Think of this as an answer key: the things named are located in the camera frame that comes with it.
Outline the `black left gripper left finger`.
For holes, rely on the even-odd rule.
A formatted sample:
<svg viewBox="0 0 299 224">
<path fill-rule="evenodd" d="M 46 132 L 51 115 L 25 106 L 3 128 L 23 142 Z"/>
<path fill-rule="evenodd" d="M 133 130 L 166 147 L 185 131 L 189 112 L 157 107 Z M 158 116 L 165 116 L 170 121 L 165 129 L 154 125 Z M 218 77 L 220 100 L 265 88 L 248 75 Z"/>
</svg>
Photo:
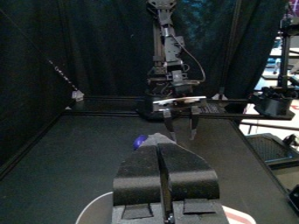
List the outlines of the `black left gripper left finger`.
<svg viewBox="0 0 299 224">
<path fill-rule="evenodd" d="M 121 162 L 113 179 L 113 219 L 161 220 L 161 180 L 157 144 L 164 140 L 154 133 Z"/>
</svg>

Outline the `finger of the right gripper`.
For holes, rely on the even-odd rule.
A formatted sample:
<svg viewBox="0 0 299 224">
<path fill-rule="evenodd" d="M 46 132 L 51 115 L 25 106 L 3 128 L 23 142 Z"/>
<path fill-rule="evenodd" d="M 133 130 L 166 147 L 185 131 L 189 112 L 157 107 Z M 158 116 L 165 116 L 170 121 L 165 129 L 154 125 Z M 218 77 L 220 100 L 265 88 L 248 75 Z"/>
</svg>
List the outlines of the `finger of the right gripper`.
<svg viewBox="0 0 299 224">
<path fill-rule="evenodd" d="M 172 123 L 172 113 L 169 109 L 165 109 L 162 111 L 162 120 L 164 120 L 164 126 L 170 135 L 170 139 L 176 142 L 176 135 L 174 135 L 173 123 Z"/>
<path fill-rule="evenodd" d="M 190 107 L 190 140 L 193 140 L 196 136 L 196 129 L 197 129 L 197 124 L 198 124 L 198 118 L 200 118 L 200 109 L 197 106 Z"/>
</svg>

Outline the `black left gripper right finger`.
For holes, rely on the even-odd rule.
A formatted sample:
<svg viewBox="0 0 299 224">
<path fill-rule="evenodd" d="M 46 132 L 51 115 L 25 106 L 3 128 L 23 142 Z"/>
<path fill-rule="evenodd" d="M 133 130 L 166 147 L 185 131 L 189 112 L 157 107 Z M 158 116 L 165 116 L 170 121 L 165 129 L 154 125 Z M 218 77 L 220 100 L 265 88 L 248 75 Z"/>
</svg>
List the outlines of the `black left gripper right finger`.
<svg viewBox="0 0 299 224">
<path fill-rule="evenodd" d="M 162 210 L 173 213 L 173 202 L 217 200 L 220 187 L 216 172 L 205 160 L 166 136 L 156 138 L 156 156 L 161 180 Z"/>
</svg>

